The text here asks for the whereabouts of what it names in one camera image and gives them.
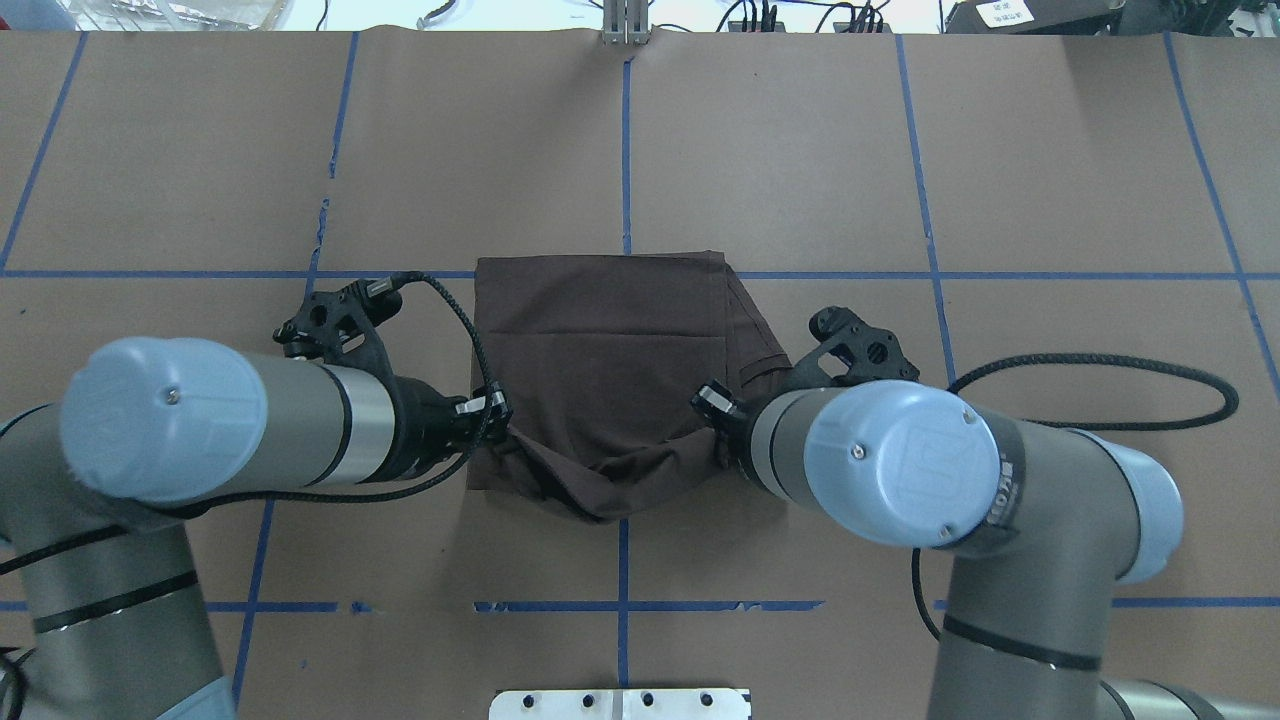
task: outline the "brown cloth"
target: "brown cloth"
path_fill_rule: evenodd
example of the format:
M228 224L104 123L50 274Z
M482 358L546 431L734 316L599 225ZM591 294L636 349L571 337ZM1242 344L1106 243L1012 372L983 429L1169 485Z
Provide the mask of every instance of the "brown cloth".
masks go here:
M726 471L689 398L710 379L764 395L791 368L719 252L483 258L475 287L480 337L515 415L511 437L476 454L467 484L589 521Z

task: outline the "light blue joint cap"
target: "light blue joint cap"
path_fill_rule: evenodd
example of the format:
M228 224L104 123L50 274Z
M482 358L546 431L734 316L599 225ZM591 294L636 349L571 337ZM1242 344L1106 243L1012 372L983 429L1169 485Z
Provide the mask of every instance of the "light blue joint cap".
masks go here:
M1129 480L1129 489L1138 505L1138 553L1125 574L1116 578L1123 585L1149 580L1160 574L1169 556L1183 542L1183 496L1164 465L1132 447L1107 442L1093 433L1071 429L1098 443L1115 460Z
M232 684L227 678L218 678L156 720L236 720Z
M804 465L832 519L904 547L966 536L1000 484L1000 451L982 416L955 395L904 380L864 383L827 404L809 429Z
M266 388L243 355L207 340L118 340L63 398L63 454L111 497L180 502L229 480L266 429Z

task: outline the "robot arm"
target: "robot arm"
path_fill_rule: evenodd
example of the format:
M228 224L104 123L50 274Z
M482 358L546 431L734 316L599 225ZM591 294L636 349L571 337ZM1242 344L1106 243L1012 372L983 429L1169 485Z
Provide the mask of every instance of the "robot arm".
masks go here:
M932 720L1280 717L1190 691L1100 685L1112 587L1157 574L1181 539L1181 500L1160 464L909 382L892 334L849 310L827 309L810 329L822 346L777 397L742 407L709 384L694 405L773 495L874 542L956 556ZM827 352L850 373L818 370Z
M374 328L415 279L434 282L406 273L314 293L276 332L292 359L202 340L110 343L61 405L0 428L0 536L29 561L40 648L22 665L23 719L233 719L182 521L233 500L415 478L502 437L509 409L490 378L468 398L392 373ZM96 542L56 551L69 538Z

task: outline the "table surface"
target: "table surface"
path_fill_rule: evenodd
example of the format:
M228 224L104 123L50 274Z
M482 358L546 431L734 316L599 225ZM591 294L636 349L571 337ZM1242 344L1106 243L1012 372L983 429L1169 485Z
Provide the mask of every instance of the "table surface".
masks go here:
M1108 436L1170 468L1187 536L1120 591L1106 673L1280 702L1280 145L1249 140L1277 68L1280 44L1185 37L0 33L0 415L122 336L276 352L312 284L419 268L470 309L480 256L722 250L792 357L838 304L929 384L1075 350L1235 383L1222 424ZM385 340L401 373L468 387L425 290ZM1080 420L1215 402L1107 369L968 397ZM617 685L924 715L908 552L745 480L604 527L458 479L189 533L246 719L484 717L502 689ZM925 556L931 602L947 568ZM17 578L0 600L0 641L29 643Z

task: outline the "black cable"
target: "black cable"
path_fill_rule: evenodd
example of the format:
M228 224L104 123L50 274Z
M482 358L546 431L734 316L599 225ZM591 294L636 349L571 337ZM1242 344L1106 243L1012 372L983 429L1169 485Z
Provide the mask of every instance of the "black cable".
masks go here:
M78 536L72 536L64 541L55 542L52 544L46 544L40 550L33 550L31 552L24 552L13 560L6 562L0 562L0 575L8 575L14 570L20 570L27 565L35 565L41 560L52 557L55 555L61 555L69 552L78 547L84 547L86 544L93 544L95 542L102 542L105 539L118 538L127 534L128 530L119 525L108 525L105 528L97 528L96 530L88 530L87 533L81 533Z
M5 720L18 720L22 716L22 708L27 703L27 675L22 671L22 664L33 652L36 648L28 650L18 660L9 660L8 655L0 655L0 666L4 667L4 674L13 678L13 697L9 700L9 711L4 715ZM5 683L5 696L10 692L9 687L9 683ZM3 697L0 697L0 702L4 702Z
M858 17L850 18L849 27L845 28L845 32L873 32L876 29L876 8L872 6L870 0L867 0L867 4L858 10Z
M1025 368L1030 365L1101 365L1108 368L1132 368L1135 370L1144 370L1148 373L1157 373L1161 375L1171 375L1175 378L1183 378L1187 380L1197 382L1216 389L1222 395L1222 406L1212 413L1206 413L1204 415L1198 415L1196 418L1187 418L1185 420L1139 420L1139 421L1123 421L1123 423L1062 423L1059 420L1028 420L1029 423L1036 423L1039 425L1048 425L1051 428L1076 428L1082 430L1129 430L1129 432L1164 432L1164 430L1185 430L1190 428L1202 428L1204 425L1212 425L1215 423L1221 423L1222 420L1230 418L1240 406L1240 393L1236 392L1235 387L1225 379L1204 370L1198 370L1196 368L1188 368L1185 365L1178 365L1174 363L1165 363L1162 360L1151 360L1147 357L1134 357L1130 355L1106 355L1096 352L1038 352L1032 355L1014 355L1012 357L1005 357L1002 360L996 360L995 363L987 363L980 368L965 373L960 379L951 383L947 392L959 395L961 389L972 386L973 383L993 375L1001 370L1009 370L1011 368ZM929 616L929 609L924 603L924 589L920 582L920 548L911 548L911 594L915 598L915 610L920 614L920 620L924 623L925 629L933 635L933 639L938 639L938 626L933 623L933 618Z
M444 13L448 13L457 4L458 4L458 0L444 0L443 5L440 5L439 8L431 10L430 13L428 13L428 14L422 15L421 18L419 18L419 20L417 20L417 29L425 29L426 26L428 26L428 23L430 23L435 18L443 15Z
M744 5L745 3L746 0L733 0L733 4L728 6L728 10L724 10L724 14L721 17L721 22L716 26L716 32L719 32L724 27L724 23L728 22L728 17L733 14L733 10L737 9L739 5ZM742 8L742 12L744 13L746 12L745 5Z
M813 32L822 32L822 26L827 24L827 18L836 12L837 8L849 8L849 23L852 24L854 15L858 13L858 8L854 8L852 3L832 3L827 5L827 12L822 14L822 19L818 20L818 27Z
M329 0L324 0L324 13L320 13L320 19L316 20L316 32L320 32L320 26L329 19Z
M933 618L929 616L929 606L924 603L924 587L920 580L920 548L918 547L911 548L911 593L915 596L915 611L920 614L924 628L929 630L933 639L941 639L942 633L933 623Z
M428 275L426 273L412 272L412 273L394 273L392 279L398 282L401 286L424 282L431 286L433 290L444 300L449 306L449 310L458 318L462 323L463 329L466 329L467 337L471 340L471 348L476 356L476 364L480 368L480 377L484 380L485 388L485 406L480 415L480 423L476 429L471 433L471 438L467 442L466 448L458 455L448 468L438 473L436 475L428 478L417 484L407 488L402 488L392 492L380 493L366 493L366 495L321 495L314 492L292 492L292 491L255 491L255 492L238 492L232 495L224 495L219 497L212 497L201 502L183 505L173 509L161 510L165 514L177 518L196 518L214 507L220 507L223 505L229 505L232 502L241 502L246 500L278 500L283 502L323 502L323 503L339 503L339 505L356 505L356 503L370 503L370 502L389 502L392 500L401 500L417 495L422 491L430 489L444 480L449 479L453 474L462 469L463 465L471 460L471 456L484 442L485 433L489 429L489 423L493 419L494 406L497 398L493 395L494 379L493 370L489 368L489 357L485 355L484 346L480 342L480 332L476 331L475 324L471 323L471 318L467 316L466 310L454 300L453 295L440 284L440 281ZM108 525L105 528L99 528L96 530L90 530L87 533L81 533L73 536L64 541L45 546L38 550L19 555L8 562L0 564L0 575L5 575L19 568L26 568L41 560L60 555L76 550L78 547L84 547L95 542L101 542L105 539L115 538L127 534L128 530L119 525Z

